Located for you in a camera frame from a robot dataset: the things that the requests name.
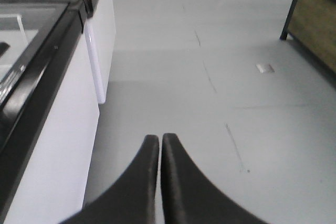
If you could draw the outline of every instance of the floor scuff mark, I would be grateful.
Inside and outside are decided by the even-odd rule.
[[[202,46],[201,46],[201,40],[200,40],[200,38],[199,38],[199,36],[198,36],[196,30],[194,30],[194,32],[195,32],[195,35],[196,35],[196,38],[197,38],[197,41],[198,41],[198,45],[199,45],[200,47],[202,47]]]
[[[239,150],[238,150],[238,146],[237,146],[236,140],[234,139],[234,137],[233,137],[233,135],[232,135],[232,132],[231,132],[231,129],[230,129],[230,127],[229,127],[228,124],[225,124],[225,128],[226,128],[227,134],[228,134],[229,137],[231,138],[232,143],[233,143],[233,145],[234,145],[234,147],[235,147],[236,154],[237,154],[237,157],[238,157],[239,162],[240,162],[240,172],[244,172],[244,171],[246,171],[246,169],[245,169],[245,166],[244,166],[242,157],[240,156],[240,153],[239,153]]]
[[[209,82],[210,82],[210,84],[211,84],[211,87],[213,88],[213,90],[214,90],[215,93],[217,94],[217,89],[216,89],[215,85],[212,83],[210,74],[209,74],[209,72],[208,72],[208,70],[207,70],[207,68],[206,68],[206,66],[205,66],[205,62],[204,62],[204,60],[203,60],[203,67],[204,67],[205,73],[206,73],[206,75],[207,75],[207,77],[208,77],[208,80],[209,80]]]

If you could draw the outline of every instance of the white freezer panel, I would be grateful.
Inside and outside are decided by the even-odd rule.
[[[99,117],[94,90],[82,36],[5,224],[55,224],[81,209]]]
[[[98,103],[105,103],[116,25],[113,0],[99,0],[97,9],[84,26]]]

